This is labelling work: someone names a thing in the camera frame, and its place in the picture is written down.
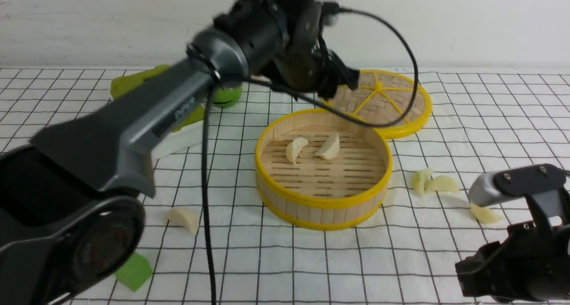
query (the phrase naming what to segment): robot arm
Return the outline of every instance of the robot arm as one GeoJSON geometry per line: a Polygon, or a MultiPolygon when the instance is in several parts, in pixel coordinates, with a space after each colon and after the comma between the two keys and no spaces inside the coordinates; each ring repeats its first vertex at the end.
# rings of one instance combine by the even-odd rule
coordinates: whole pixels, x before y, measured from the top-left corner
{"type": "Polygon", "coordinates": [[[356,87],[358,71],[316,52],[322,6],[237,0],[171,69],[2,155],[0,302],[60,304],[124,264],[144,227],[136,197],[155,194],[151,150],[213,90],[252,74],[322,98],[356,87]]]}
{"type": "Polygon", "coordinates": [[[507,227],[505,242],[482,246],[456,264],[466,297],[495,301],[570,299],[570,194],[567,171],[550,164],[480,175],[468,193],[480,206],[524,198],[532,220],[507,227]],[[553,225],[559,217],[562,224],[553,225]]]}

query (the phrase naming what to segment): bamboo steamer lid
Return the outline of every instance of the bamboo steamer lid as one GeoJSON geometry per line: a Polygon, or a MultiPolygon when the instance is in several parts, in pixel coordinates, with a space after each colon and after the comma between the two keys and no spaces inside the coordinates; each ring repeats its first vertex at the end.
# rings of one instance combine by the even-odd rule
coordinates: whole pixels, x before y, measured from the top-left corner
{"type": "MultiPolygon", "coordinates": [[[[384,124],[394,121],[406,109],[411,100],[413,80],[397,73],[383,70],[362,70],[358,89],[340,86],[329,105],[364,121],[384,124]]],[[[397,125],[378,129],[386,139],[407,137],[428,122],[432,114],[429,94],[418,85],[418,92],[409,114],[397,125]]]]}

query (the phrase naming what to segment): white grid tablecloth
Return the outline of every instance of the white grid tablecloth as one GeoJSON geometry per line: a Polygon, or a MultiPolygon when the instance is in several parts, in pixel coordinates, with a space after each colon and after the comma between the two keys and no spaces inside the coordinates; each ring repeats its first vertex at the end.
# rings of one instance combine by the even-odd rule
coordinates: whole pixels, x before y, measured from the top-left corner
{"type": "MultiPolygon", "coordinates": [[[[422,71],[432,117],[417,134],[389,142],[395,163],[383,207],[357,228],[339,232],[294,228],[263,207],[255,190],[253,154],[262,130],[313,105],[245,85],[236,106],[212,114],[210,214],[222,303],[493,302],[462,297],[454,264],[487,242],[504,240],[506,226],[531,216],[520,199],[495,206],[505,221],[481,226],[470,214],[465,189],[484,171],[533,163],[570,169],[570,72],[422,71]],[[416,197],[411,175],[424,167],[454,177],[461,195],[416,197]]],[[[0,69],[0,149],[105,106],[111,80],[134,72],[0,69]]],[[[110,277],[73,305],[208,303],[203,231],[193,237],[163,219],[173,206],[200,212],[200,147],[155,162],[155,183],[155,199],[141,197],[148,219],[138,248],[151,261],[153,278],[133,293],[110,277]]]]}

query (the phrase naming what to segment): black cable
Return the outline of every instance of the black cable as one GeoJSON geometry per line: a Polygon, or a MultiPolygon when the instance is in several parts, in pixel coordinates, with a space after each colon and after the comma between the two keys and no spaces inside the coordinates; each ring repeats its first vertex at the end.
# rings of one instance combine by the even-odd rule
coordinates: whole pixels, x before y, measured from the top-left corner
{"type": "MultiPolygon", "coordinates": [[[[410,47],[408,46],[407,42],[402,37],[402,35],[392,25],[390,25],[389,23],[387,23],[385,20],[381,19],[380,17],[375,16],[372,13],[368,13],[365,11],[358,11],[358,10],[353,10],[353,9],[348,9],[348,8],[340,8],[337,11],[338,11],[338,13],[356,13],[359,15],[364,15],[364,16],[368,16],[368,17],[371,17],[373,19],[376,19],[377,21],[386,25],[399,38],[402,45],[404,45],[404,47],[406,48],[406,51],[407,51],[407,53],[411,59],[411,62],[413,64],[413,68],[414,68],[414,86],[413,86],[413,90],[412,90],[412,94],[411,94],[411,100],[410,100],[406,110],[404,110],[402,112],[402,114],[397,119],[395,119],[394,121],[391,121],[389,123],[386,123],[386,124],[371,124],[371,123],[368,123],[366,121],[360,120],[359,118],[351,116],[349,114],[345,114],[344,112],[337,110],[336,108],[333,108],[331,106],[327,106],[326,104],[324,104],[322,102],[318,102],[316,100],[313,100],[312,98],[305,96],[305,94],[303,94],[302,92],[299,92],[297,90],[293,90],[293,89],[288,88],[286,86],[282,86],[282,85],[278,85],[278,84],[272,84],[272,83],[266,82],[266,81],[259,81],[259,80],[255,80],[252,78],[236,78],[236,79],[234,79],[234,81],[250,82],[250,83],[258,84],[258,85],[262,85],[262,86],[268,86],[272,90],[275,90],[277,92],[284,92],[285,94],[289,94],[296,99],[301,98],[301,99],[305,100],[306,102],[310,102],[316,106],[319,106],[320,108],[328,110],[329,112],[336,114],[337,116],[339,116],[343,119],[354,122],[355,124],[358,124],[358,125],[371,127],[371,128],[386,128],[386,127],[398,124],[401,120],[403,120],[407,116],[407,114],[409,114],[409,112],[413,108],[413,105],[415,102],[415,97],[417,94],[417,89],[418,89],[418,84],[419,84],[419,71],[418,71],[417,63],[415,61],[415,56],[413,55],[410,47]]],[[[330,55],[328,54],[328,49],[326,47],[326,43],[325,43],[324,39],[322,38],[322,34],[319,35],[318,42],[319,42],[319,47],[321,49],[322,56],[324,57],[324,63],[322,64],[323,68],[324,68],[324,74],[327,74],[328,70],[329,70],[330,55]]],[[[191,54],[191,53],[189,53],[189,56],[196,57],[196,55],[191,54]]],[[[202,58],[200,60],[202,60],[206,64],[209,64],[209,62],[204,58],[202,58]]],[[[208,99],[206,102],[206,108],[205,108],[205,112],[204,112],[204,126],[202,127],[202,155],[201,155],[201,158],[202,158],[202,164],[201,164],[202,212],[204,213],[204,238],[205,238],[205,242],[206,242],[206,256],[208,259],[208,273],[209,273],[209,277],[210,277],[210,290],[212,293],[212,296],[211,296],[212,305],[216,305],[216,273],[214,272],[214,257],[212,255],[212,240],[211,240],[211,236],[210,236],[210,212],[208,209],[208,125],[209,125],[209,114],[210,114],[210,111],[212,109],[214,95],[215,95],[215,91],[214,91],[214,89],[212,89],[208,93],[208,99]]]]}
{"type": "Polygon", "coordinates": [[[214,272],[214,256],[212,255],[212,239],[210,237],[210,210],[208,209],[208,125],[210,111],[214,103],[216,92],[212,89],[208,93],[206,108],[204,110],[204,125],[202,126],[202,212],[204,213],[204,240],[206,241],[206,257],[208,258],[208,273],[210,274],[210,288],[212,290],[212,305],[216,305],[216,273],[214,272]]]}
{"type": "MultiPolygon", "coordinates": [[[[399,33],[399,31],[397,31],[397,29],[395,29],[395,27],[393,27],[391,24],[389,24],[386,20],[378,17],[377,15],[373,15],[372,13],[368,13],[366,11],[344,8],[344,7],[338,7],[338,9],[336,9],[334,11],[334,13],[355,13],[358,15],[363,15],[363,16],[367,16],[367,17],[370,17],[372,19],[375,19],[375,20],[379,21],[380,23],[382,23],[383,25],[385,25],[386,27],[388,27],[388,29],[390,29],[397,36],[399,41],[405,47],[407,54],[410,57],[412,66],[414,68],[414,85],[413,85],[413,88],[411,91],[411,99],[410,99],[406,109],[402,112],[401,115],[399,115],[398,118],[396,118],[395,120],[393,120],[391,122],[387,122],[385,124],[371,124],[370,122],[363,121],[359,118],[351,116],[350,114],[345,114],[344,112],[337,110],[334,107],[328,106],[322,102],[318,102],[316,100],[313,100],[312,98],[305,96],[305,94],[303,94],[302,92],[299,92],[298,90],[293,90],[287,86],[283,86],[283,85],[279,85],[279,84],[272,84],[270,82],[255,80],[252,78],[241,78],[240,81],[250,82],[252,84],[257,84],[257,85],[262,85],[262,86],[267,86],[267,87],[269,87],[269,88],[271,88],[277,92],[283,92],[285,94],[289,94],[290,96],[292,96],[295,99],[301,98],[301,99],[305,100],[306,102],[314,104],[315,106],[318,106],[319,108],[322,108],[324,110],[331,112],[332,114],[339,116],[340,118],[346,119],[350,122],[354,122],[355,124],[358,124],[361,126],[365,126],[365,127],[369,127],[369,128],[386,128],[386,127],[390,127],[390,126],[398,124],[400,121],[402,121],[410,113],[411,109],[413,108],[414,102],[415,102],[415,97],[417,96],[418,86],[419,86],[418,64],[415,60],[414,53],[411,51],[410,46],[407,44],[406,39],[404,39],[404,37],[401,35],[401,33],[399,33]]],[[[328,49],[326,47],[326,43],[324,42],[322,35],[319,35],[319,47],[321,49],[321,54],[325,59],[324,60],[324,72],[326,74],[328,72],[328,61],[330,60],[330,58],[328,55],[328,49]]]]}

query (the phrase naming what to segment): green toy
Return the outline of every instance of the green toy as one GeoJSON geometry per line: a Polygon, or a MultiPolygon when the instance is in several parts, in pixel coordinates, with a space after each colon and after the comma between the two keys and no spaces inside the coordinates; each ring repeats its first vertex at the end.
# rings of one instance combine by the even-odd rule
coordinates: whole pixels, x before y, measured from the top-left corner
{"type": "Polygon", "coordinates": [[[214,95],[214,106],[220,108],[229,108],[234,106],[242,96],[242,86],[234,89],[220,89],[214,95]]]}
{"type": "Polygon", "coordinates": [[[149,261],[135,252],[126,263],[114,273],[121,284],[131,291],[137,291],[152,276],[152,268],[149,261]]]}
{"type": "MultiPolygon", "coordinates": [[[[143,72],[131,74],[130,76],[115,78],[110,84],[110,95],[114,100],[124,96],[127,92],[130,92],[135,87],[143,84],[143,82],[149,80],[152,77],[158,76],[163,71],[170,68],[169,65],[159,65],[153,69],[146,70],[143,72]]],[[[200,120],[204,120],[204,106],[198,106],[192,114],[183,120],[183,122],[175,129],[173,132],[178,132],[185,126],[194,124],[200,120]]]]}

